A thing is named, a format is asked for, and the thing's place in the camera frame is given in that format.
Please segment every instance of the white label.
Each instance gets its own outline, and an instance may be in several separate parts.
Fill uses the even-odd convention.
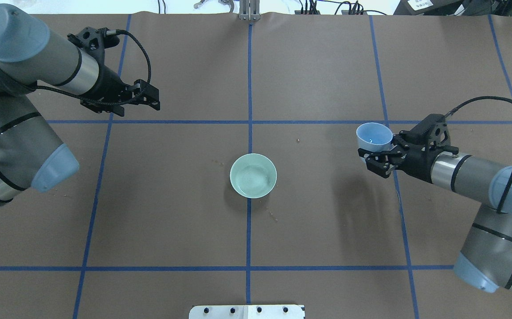
[[[433,5],[430,0],[407,0],[407,2],[416,11],[429,8]]]

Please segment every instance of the gray tabletop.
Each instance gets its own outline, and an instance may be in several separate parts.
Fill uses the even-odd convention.
[[[94,114],[29,95],[81,167],[0,210],[0,318],[187,318],[193,305],[298,303],[307,318],[512,317],[512,293],[452,271],[479,203],[357,158],[355,129],[397,132],[479,95],[512,97],[512,18],[40,16],[60,34],[129,28],[162,110]],[[106,53],[145,78],[131,41]],[[509,165],[512,106],[450,123],[462,151]],[[234,192],[239,156],[277,185]]]

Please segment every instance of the robotic arm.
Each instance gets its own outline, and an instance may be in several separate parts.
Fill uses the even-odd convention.
[[[45,192],[79,169],[25,94],[50,89],[80,99],[96,113],[121,117],[128,103],[160,109],[159,91],[149,78],[128,85],[104,65],[104,49],[117,45],[119,34],[136,40],[125,30],[87,27],[67,41],[43,21],[0,4],[0,207],[29,187]],[[38,86],[38,80],[57,89]]]
[[[365,141],[375,138],[360,136],[359,131],[357,135]],[[512,291],[512,166],[460,153],[450,145],[446,116],[441,114],[428,115],[411,131],[394,135],[389,148],[379,152],[359,148],[358,152],[367,169],[381,177],[402,170],[482,203],[454,272],[485,292],[495,292],[499,286]]]

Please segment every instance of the metal clamp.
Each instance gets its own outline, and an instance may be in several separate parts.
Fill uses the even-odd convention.
[[[245,21],[260,20],[260,0],[240,0],[238,17]]]

